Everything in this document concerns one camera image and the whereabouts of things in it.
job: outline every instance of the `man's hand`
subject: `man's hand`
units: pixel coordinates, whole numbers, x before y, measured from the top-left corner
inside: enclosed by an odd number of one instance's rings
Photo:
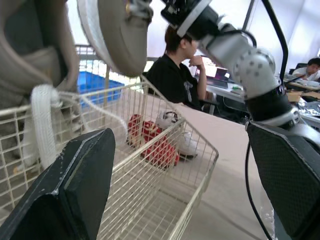
[[[205,69],[204,62],[201,56],[193,56],[189,61],[189,67],[198,67],[200,70]]]

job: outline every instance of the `shoelace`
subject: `shoelace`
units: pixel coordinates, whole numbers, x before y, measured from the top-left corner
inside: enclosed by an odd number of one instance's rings
[[[151,22],[154,11],[150,7],[151,0],[130,0],[128,11],[136,17],[143,18]]]
[[[61,131],[71,129],[62,115],[61,100],[70,103],[72,106],[78,107],[78,112],[80,113],[81,122],[85,131],[91,131],[85,119],[82,118],[79,103],[75,99],[80,99],[85,104],[89,105],[92,109],[118,120],[120,125],[124,129],[124,138],[122,142],[117,143],[123,144],[123,142],[126,141],[128,137],[128,127],[126,122],[122,118],[93,104],[86,97],[83,97],[81,95],[71,92],[58,92],[51,85],[39,85],[32,91],[31,109],[26,113],[26,116],[32,115],[32,118],[27,117],[24,123],[25,133],[23,135],[22,144],[24,164],[16,167],[14,169],[14,173],[22,171],[24,167],[25,169],[31,167],[37,162],[37,159],[39,157],[41,159],[41,165],[44,169],[48,168],[56,160],[57,140],[55,136],[59,132],[59,130]],[[73,132],[71,132],[68,139],[70,140],[73,137]]]

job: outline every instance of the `blue container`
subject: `blue container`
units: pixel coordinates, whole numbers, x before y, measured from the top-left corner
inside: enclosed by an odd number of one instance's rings
[[[105,78],[96,74],[93,74],[91,72],[87,71],[81,71],[78,76],[78,92],[80,94],[95,92],[99,90],[105,89]],[[117,88],[124,86],[123,83],[120,83],[118,81],[109,80],[109,89]],[[108,92],[108,98],[107,101],[111,102],[114,100],[119,99],[121,96],[121,90],[115,90]],[[105,94],[96,94],[90,97],[91,101],[94,104],[101,104],[104,102]]]

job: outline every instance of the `laptop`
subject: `laptop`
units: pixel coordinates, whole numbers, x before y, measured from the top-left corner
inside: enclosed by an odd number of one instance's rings
[[[228,70],[226,68],[217,67],[210,58],[203,56],[202,61],[205,67],[207,85],[222,89],[228,89]],[[197,68],[195,77],[199,79],[200,70]]]

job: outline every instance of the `red sneaker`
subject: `red sneaker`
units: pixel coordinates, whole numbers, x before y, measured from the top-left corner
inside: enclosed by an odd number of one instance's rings
[[[155,125],[153,121],[143,121],[142,123],[142,136],[139,136],[139,126],[142,117],[135,114],[131,117],[128,123],[128,144],[132,147],[139,147],[140,143],[143,146],[156,136],[158,136],[163,130]],[[179,155],[176,148],[168,143],[167,137],[163,136],[156,141],[153,145],[148,147],[141,154],[147,161],[158,165],[162,168],[168,168],[173,162],[176,166],[179,161]]]

